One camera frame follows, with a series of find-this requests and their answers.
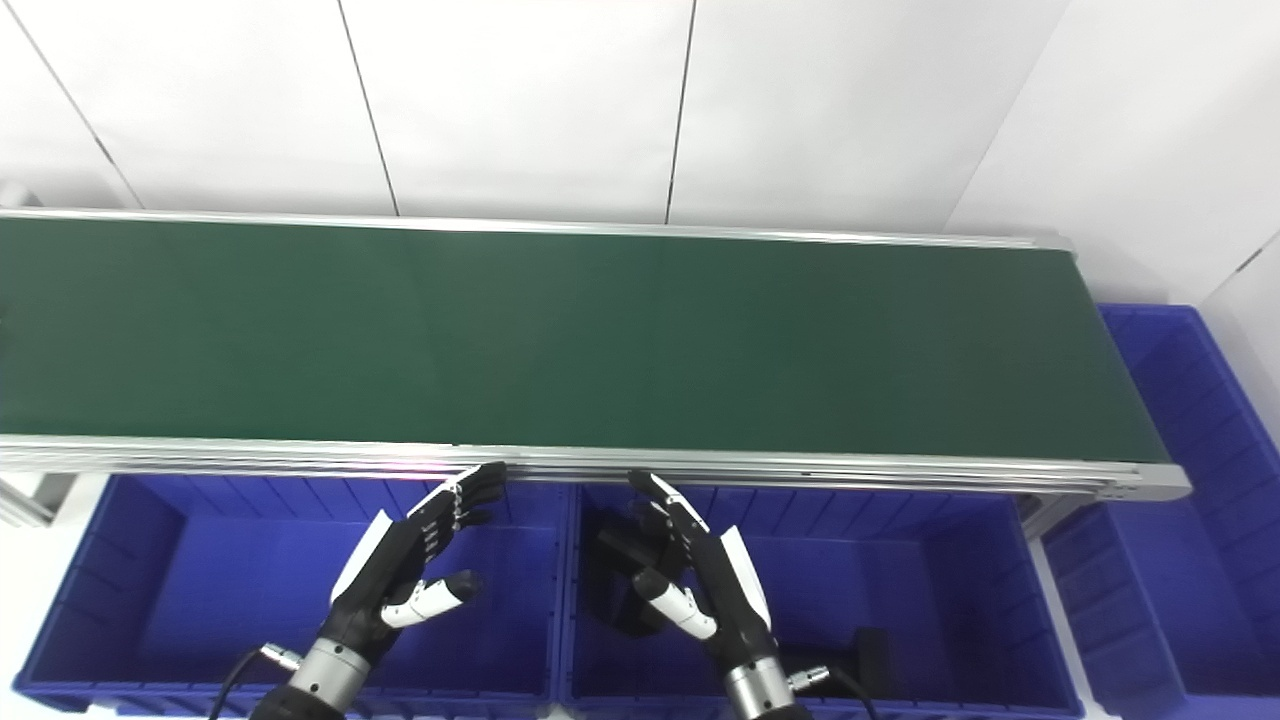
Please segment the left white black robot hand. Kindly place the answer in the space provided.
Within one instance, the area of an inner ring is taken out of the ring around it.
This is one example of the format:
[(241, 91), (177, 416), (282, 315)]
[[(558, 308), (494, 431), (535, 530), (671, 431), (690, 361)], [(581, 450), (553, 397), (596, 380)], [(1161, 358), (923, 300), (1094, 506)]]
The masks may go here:
[(502, 498), (506, 462), (485, 462), (443, 480), (407, 514), (379, 512), (344, 565), (317, 635), (378, 665), (399, 633), (474, 600), (475, 571), (426, 578), (435, 560), (467, 528), (490, 519), (486, 503)]

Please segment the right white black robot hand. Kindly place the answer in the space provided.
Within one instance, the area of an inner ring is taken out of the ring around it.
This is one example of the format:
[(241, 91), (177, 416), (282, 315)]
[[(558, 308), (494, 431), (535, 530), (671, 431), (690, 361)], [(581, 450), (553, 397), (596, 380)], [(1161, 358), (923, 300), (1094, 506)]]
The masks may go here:
[(657, 474), (632, 469), (627, 479), (664, 518), (668, 536), (692, 569), (705, 603), (699, 605), (691, 589), (676, 585), (652, 566), (632, 575), (637, 596), (699, 641), (721, 675), (778, 659), (771, 621), (760, 612), (762, 600), (753, 601), (739, 573), (750, 564), (742, 542), (732, 543), (739, 553), (730, 552), (724, 542), (732, 532), (717, 536), (687, 498)]

